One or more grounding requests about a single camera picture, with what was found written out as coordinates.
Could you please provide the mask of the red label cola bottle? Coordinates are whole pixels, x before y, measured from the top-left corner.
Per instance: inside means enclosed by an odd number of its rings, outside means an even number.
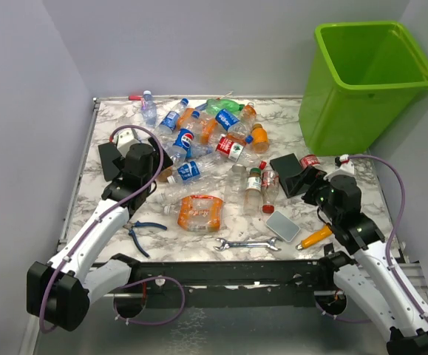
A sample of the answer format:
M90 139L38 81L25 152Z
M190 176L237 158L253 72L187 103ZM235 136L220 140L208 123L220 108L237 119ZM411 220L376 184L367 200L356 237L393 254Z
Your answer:
M279 194L279 176L273 170L265 170L262 172L262 212L265 214L273 214L275 201Z

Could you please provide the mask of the starbucks coffee bottle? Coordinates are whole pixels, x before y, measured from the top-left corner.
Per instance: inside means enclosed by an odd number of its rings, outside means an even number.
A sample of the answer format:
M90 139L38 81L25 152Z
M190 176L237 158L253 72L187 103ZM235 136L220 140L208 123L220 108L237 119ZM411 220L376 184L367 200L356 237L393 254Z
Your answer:
M259 203L261 200L261 170L252 168L247 179L245 189L245 199L243 204L243 213L253 216L258 212Z

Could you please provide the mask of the clear label-less bottle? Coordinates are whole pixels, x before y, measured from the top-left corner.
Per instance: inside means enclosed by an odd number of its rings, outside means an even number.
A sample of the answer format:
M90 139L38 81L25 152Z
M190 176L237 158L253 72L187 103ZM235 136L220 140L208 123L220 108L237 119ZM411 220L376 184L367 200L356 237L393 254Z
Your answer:
M226 203L240 203L243 201L248 174L242 164L234 164L227 173L224 189Z

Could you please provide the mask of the large orange label bottle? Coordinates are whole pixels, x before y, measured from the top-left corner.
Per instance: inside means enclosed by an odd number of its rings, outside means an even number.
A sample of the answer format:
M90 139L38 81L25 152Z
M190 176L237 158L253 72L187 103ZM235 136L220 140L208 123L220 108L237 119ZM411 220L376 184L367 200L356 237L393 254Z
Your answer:
M222 212L223 200L211 195L189 195L163 209L164 215L172 216L180 228L202 233L221 229Z

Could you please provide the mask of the right black foam pad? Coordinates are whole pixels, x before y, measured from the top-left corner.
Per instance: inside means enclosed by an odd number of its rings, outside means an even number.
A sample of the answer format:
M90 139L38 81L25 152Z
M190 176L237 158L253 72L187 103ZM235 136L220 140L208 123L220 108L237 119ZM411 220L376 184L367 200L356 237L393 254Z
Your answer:
M303 168L301 167L299 160L294 153L283 155L279 158L270 160L270 166L272 170L278 173L279 184L285 192L283 185L284 179L288 176L294 176L299 174Z

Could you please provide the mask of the black foam pad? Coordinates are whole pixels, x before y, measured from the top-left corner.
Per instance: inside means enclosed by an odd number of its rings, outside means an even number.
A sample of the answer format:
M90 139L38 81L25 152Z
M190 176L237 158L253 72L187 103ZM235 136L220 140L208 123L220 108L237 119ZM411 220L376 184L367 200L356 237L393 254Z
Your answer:
M103 143L98 145L98 152L105 181L118 178L124 167L124 156L117 146L112 142Z
M270 160L270 166L272 170L278 173L279 184L285 192L283 185L284 179L288 176L294 176L299 174L303 168L301 167L299 160L294 153L283 155L279 158Z

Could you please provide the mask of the left black foam pad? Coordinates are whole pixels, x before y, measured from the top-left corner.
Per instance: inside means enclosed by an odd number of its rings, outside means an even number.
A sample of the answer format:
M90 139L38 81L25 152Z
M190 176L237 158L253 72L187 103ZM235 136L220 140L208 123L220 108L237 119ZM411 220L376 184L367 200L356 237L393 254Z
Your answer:
M112 142L103 143L98 145L98 152L105 181L118 178L124 167L124 156L117 146Z

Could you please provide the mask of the grey rectangular sharpening stone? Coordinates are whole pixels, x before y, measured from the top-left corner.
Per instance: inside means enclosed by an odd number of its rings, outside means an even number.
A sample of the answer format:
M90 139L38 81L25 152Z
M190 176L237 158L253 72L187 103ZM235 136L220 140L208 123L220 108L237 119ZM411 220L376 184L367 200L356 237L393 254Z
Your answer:
M300 231L297 224L279 211L271 214L266 220L266 226L287 243L291 243Z

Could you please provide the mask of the clear crushed long bottle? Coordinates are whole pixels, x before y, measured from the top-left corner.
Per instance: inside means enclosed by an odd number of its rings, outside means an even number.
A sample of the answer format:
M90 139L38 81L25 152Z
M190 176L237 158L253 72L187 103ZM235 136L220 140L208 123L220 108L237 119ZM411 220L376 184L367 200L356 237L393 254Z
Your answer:
M153 203L166 206L174 204L190 195L211 195L224 199L225 185L216 180L199 180L188 185L169 185L159 192L155 192Z

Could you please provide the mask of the blue label water bottle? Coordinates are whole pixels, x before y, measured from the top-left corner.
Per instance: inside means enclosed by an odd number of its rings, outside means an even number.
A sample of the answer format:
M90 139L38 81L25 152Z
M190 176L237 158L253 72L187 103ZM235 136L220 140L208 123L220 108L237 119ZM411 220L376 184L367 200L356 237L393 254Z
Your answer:
M220 167L224 158L218 153L211 153L201 158L192 159L183 163L179 168L174 169L167 182L171 185L187 185L196 180L203 179L209 173Z

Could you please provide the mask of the orange label bottle centre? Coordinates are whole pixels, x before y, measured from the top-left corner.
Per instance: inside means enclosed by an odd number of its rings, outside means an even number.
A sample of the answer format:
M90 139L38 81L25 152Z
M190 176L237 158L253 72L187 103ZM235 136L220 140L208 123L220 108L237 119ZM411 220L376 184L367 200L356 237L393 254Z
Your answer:
M196 144L213 146L220 139L219 125L215 118L192 108L188 108L179 118L177 128L191 131Z

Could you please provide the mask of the blue label bottle back right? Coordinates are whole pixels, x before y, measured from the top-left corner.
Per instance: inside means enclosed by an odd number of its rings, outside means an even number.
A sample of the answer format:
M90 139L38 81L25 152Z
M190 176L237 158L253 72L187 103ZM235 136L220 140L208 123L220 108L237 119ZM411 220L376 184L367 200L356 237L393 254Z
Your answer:
M215 116L216 122L227 132L232 140L242 141L247 144L253 142L250 130L240 119L227 109L221 109Z

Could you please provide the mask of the orange label bottle back right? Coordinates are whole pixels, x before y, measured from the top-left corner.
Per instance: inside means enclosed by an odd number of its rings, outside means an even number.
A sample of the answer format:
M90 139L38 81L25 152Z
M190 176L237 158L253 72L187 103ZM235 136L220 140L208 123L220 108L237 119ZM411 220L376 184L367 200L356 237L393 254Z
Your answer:
M257 112L255 110L255 104L253 102L249 102L246 104L240 114L239 120L249 129L251 130L255 121L257 119Z

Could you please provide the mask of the silver open-end wrench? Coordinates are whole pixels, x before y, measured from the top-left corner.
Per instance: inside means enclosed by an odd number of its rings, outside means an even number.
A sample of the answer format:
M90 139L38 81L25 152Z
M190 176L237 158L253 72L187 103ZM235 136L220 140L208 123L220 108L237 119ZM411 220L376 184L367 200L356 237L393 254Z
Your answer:
M265 248L270 251L281 251L281 248L278 248L275 243L277 239L275 237L270 238L269 240L264 241L227 241L223 238L217 238L217 241L220 242L218 246L215 246L214 249L217 251L224 251L226 249L234 248Z

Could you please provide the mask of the black base frame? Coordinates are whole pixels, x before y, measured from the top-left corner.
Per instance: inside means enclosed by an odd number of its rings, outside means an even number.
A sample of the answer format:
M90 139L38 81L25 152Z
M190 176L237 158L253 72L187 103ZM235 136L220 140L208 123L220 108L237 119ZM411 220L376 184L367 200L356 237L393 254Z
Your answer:
M137 262L129 282L138 281L149 308L314 307L337 289L317 260Z

